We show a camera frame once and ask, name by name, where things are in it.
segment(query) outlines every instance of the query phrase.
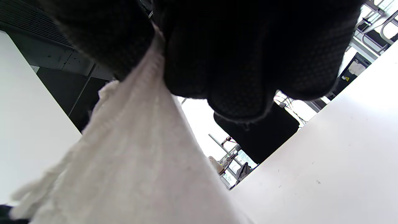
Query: black panel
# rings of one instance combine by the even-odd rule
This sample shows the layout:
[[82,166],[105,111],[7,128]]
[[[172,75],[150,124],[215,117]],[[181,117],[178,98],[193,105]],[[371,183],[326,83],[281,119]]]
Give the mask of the black panel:
[[34,1],[0,0],[0,28],[14,28],[73,48],[58,26]]
[[299,122],[276,103],[267,116],[254,124],[237,124],[214,114],[216,123],[255,162],[262,163],[297,132]]
[[70,120],[82,131],[90,120],[89,114],[98,102],[98,91],[107,83],[107,80],[91,78],[87,83],[82,95],[75,108],[70,114]]
[[350,83],[352,83],[359,74],[352,74],[349,70],[349,67],[352,64],[361,64],[365,68],[369,67],[371,64],[370,61],[366,60],[361,54],[356,53],[352,58],[350,63],[345,67],[345,69],[341,72],[341,74],[337,78],[336,87],[332,90],[331,93],[326,95],[329,100],[333,100],[339,93],[341,93]]

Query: black object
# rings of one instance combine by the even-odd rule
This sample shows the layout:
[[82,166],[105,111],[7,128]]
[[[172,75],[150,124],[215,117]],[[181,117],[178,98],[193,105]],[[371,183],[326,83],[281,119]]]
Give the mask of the black object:
[[299,126],[299,122],[276,103],[265,118],[253,124],[230,122],[215,113],[214,120],[255,163],[268,158],[297,132]]
[[351,84],[357,77],[360,75],[359,73],[353,74],[349,70],[350,66],[353,65],[362,65],[364,68],[369,67],[371,64],[370,61],[366,60],[361,54],[356,53],[350,63],[345,67],[345,69],[341,72],[339,77],[337,78],[336,87],[332,90],[331,93],[326,95],[329,100],[333,100],[339,93],[343,91],[349,84]]
[[[71,43],[119,80],[154,36],[136,0],[40,2]],[[277,89],[301,100],[324,96],[334,86],[363,2],[154,0],[152,18],[166,38],[166,86],[178,96],[207,99],[236,122],[262,119]],[[289,27],[295,39],[281,35],[298,17],[306,26]]]
[[29,220],[27,219],[18,219],[12,220],[8,213],[12,209],[11,206],[8,205],[0,205],[0,224],[28,224]]

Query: metal pipe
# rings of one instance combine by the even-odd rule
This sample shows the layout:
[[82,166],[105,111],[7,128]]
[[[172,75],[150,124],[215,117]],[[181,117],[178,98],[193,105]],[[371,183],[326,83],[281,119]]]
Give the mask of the metal pipe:
[[394,44],[394,41],[388,39],[388,38],[384,35],[384,28],[386,27],[387,24],[389,24],[390,22],[392,22],[392,21],[395,19],[396,16],[398,16],[398,11],[396,11],[396,12],[391,16],[390,19],[388,19],[387,21],[385,21],[385,23],[383,24],[383,26],[381,27],[381,30],[380,30],[380,36],[381,36],[381,38],[383,38],[387,43],[389,43],[389,44],[391,44],[391,45]]
[[187,98],[185,97],[185,98],[182,100],[181,105],[184,104],[184,102],[185,102],[186,100],[187,100]]
[[[375,5],[372,1],[365,1],[364,5],[366,5],[367,7],[369,7],[372,11],[380,14],[381,16],[383,16],[386,12],[384,10],[382,10],[381,8],[379,8],[377,5]],[[398,20],[395,19],[395,16],[391,17],[391,22],[398,26]]]
[[91,67],[90,72],[89,72],[88,75],[87,75],[86,82],[84,83],[83,88],[82,88],[82,90],[81,90],[80,93],[79,93],[79,96],[77,97],[77,99],[75,100],[75,102],[74,102],[74,104],[73,104],[71,110],[69,111],[68,117],[70,116],[70,114],[72,113],[73,109],[75,108],[77,102],[79,101],[80,97],[82,96],[82,93],[83,93],[84,89],[86,88],[88,81],[90,81],[91,75],[93,74],[93,71],[94,71],[94,69],[96,68],[96,66],[97,66],[97,64],[94,63],[94,64],[93,64],[93,67]]
[[362,42],[365,46],[367,46],[368,48],[372,49],[378,56],[380,56],[380,55],[381,55],[381,54],[380,54],[380,51],[377,51],[375,48],[373,48],[372,46],[370,46],[368,43],[365,42],[365,36],[366,36],[366,33],[364,33],[364,34],[362,35],[362,37],[361,37],[361,42]]
[[[215,142],[217,143],[217,145],[219,145],[229,156],[232,155],[226,148],[224,148],[224,146],[221,145],[221,143],[219,143],[219,142],[217,141],[217,139],[215,139],[215,138],[213,137],[213,135],[209,134],[209,136],[210,136],[211,139],[213,139],[213,141],[215,141]],[[242,164],[241,164],[236,158],[234,159],[234,161],[237,162],[240,166],[242,166]]]

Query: metal rod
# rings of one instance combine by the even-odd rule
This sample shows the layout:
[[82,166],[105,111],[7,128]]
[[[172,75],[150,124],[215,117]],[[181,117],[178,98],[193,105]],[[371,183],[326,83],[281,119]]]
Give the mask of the metal rod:
[[[369,7],[372,11],[380,14],[381,16],[383,16],[386,13],[384,10],[382,10],[377,5],[375,5],[372,1],[365,1],[365,3],[363,3],[363,4],[366,5],[367,7]],[[395,19],[395,16],[391,17],[391,22],[394,25],[398,26],[398,20]]]
[[384,23],[384,25],[381,27],[381,30],[380,30],[380,36],[381,36],[381,38],[383,38],[387,43],[389,43],[389,44],[391,44],[391,45],[393,45],[394,42],[393,42],[392,40],[388,39],[388,38],[384,35],[384,28],[386,27],[387,24],[389,24],[390,22],[392,22],[396,16],[398,16],[398,11],[396,11],[396,12],[391,16],[391,18],[388,19],[388,20]]
[[[226,148],[224,148],[224,146],[222,146],[221,143],[219,143],[219,142],[217,141],[217,139],[215,139],[215,138],[213,137],[213,135],[209,134],[209,136],[210,136],[211,139],[213,139],[213,140],[217,143],[217,145],[219,145],[229,156],[231,156],[231,153],[230,153]],[[234,158],[234,161],[237,162],[240,166],[242,166],[242,164],[241,164],[236,158]]]
[[93,71],[94,71],[94,69],[96,68],[96,66],[97,66],[97,64],[94,63],[94,64],[93,64],[93,67],[91,67],[90,72],[89,72],[88,75],[87,75],[86,82],[84,83],[83,88],[82,88],[82,90],[81,90],[80,93],[79,93],[79,96],[78,96],[77,99],[75,100],[75,103],[73,104],[72,108],[70,109],[70,111],[69,111],[69,113],[68,113],[68,117],[70,116],[70,114],[72,113],[73,109],[75,108],[77,102],[79,101],[80,97],[82,96],[82,93],[83,93],[84,89],[86,88],[88,81],[90,81],[91,75],[93,74]]
[[186,97],[182,100],[181,105],[185,102],[185,100],[187,100]]

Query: white cloth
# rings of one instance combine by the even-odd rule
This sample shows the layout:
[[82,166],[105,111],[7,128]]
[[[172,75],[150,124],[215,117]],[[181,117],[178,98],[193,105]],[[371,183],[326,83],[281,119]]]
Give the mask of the white cloth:
[[157,34],[122,83],[107,84],[82,138],[21,188],[31,224],[246,224],[163,83]]

